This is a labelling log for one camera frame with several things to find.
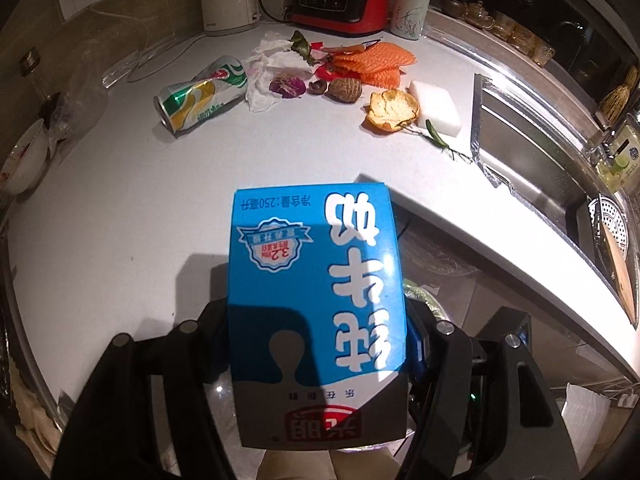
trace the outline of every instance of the cutting board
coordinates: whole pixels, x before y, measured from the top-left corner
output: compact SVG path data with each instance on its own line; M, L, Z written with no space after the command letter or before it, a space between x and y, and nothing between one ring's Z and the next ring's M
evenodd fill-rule
M625 309L631 323L636 323L636 306L634 304L633 288L631 286L631 279L629 278L629 271L626 268L625 257L622 255L622 251L616 242L611 231L600 223L601 228L605 234L607 240L607 247L609 254L613 262L614 272L616 275L616 285L618 286L618 293L620 300L622 301L622 307Z

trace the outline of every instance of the vegetable scraps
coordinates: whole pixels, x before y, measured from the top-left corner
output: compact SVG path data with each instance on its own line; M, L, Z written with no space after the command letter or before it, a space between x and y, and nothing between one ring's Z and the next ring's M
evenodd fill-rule
M285 99L293 99L306 92L306 83L293 74L280 74L273 78L269 90Z
M291 49L294 52L297 52L298 54L300 54L300 56L302 56L305 59L305 61L309 63L309 65L316 64L317 61L313 58L313 56L311 56L311 45L306 40L306 38L302 35L302 32L300 32L299 30L294 32L290 41L293 41L293 45L291 46Z

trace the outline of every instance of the purple onion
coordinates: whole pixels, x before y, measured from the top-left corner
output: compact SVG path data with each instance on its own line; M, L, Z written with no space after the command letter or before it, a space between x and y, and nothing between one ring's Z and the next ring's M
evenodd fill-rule
M281 74L273 78L269 90L285 99L293 99L306 92L306 83L293 74Z

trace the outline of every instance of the chinese characters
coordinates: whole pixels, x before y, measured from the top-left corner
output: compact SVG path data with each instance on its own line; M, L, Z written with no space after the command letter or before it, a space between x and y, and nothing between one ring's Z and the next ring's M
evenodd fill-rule
M242 200L240 207L242 211L249 209L270 209L282 206L283 208L293 207L309 207L311 206L311 197L309 195L285 195L270 196L268 198L249 198Z
M342 220L337 215L339 205L342 206ZM376 244L376 235L380 229L376 227L376 210L373 204L369 203L369 195L366 193L360 193L357 202L349 193L344 196L338 193L329 195L324 203L324 216L331 226L331 240L334 244L346 245L355 237L372 247Z
M340 206L341 219L338 218ZM324 216L331 226L331 240L336 245L344 246L354 238L366 242L371 247L376 245L376 235L380 233L380 229L376 227L376 210L366 193L360 193L357 200L348 193L329 195L324 204ZM383 263L377 259L363 260L362 252L356 246L349 247L347 256L347 265L329 266L329 275L332 278L349 279L346 282L334 283L334 294L350 298L356 308L364 308L369 302L379 304L384 282L375 273L384 268ZM337 366L348 368L352 373L359 373L363 364L374 360L376 370L386 367L386 360L392 349L388 341L389 329L386 326L389 321L388 311L374 311L369 316L368 326L365 327L360 326L358 317L353 312L339 312L335 314L333 321L338 329L335 335L335 350L341 354L335 359ZM349 390L349 393L349 397L355 395L353 390Z

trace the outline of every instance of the white sponge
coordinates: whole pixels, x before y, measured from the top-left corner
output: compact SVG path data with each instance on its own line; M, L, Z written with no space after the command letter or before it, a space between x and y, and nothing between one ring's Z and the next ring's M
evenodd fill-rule
M462 123L460 123L456 105L453 104L453 99L448 91L439 86L412 81L409 93L420 104L418 126L424 128L428 119L439 134L451 137L458 136L462 129Z

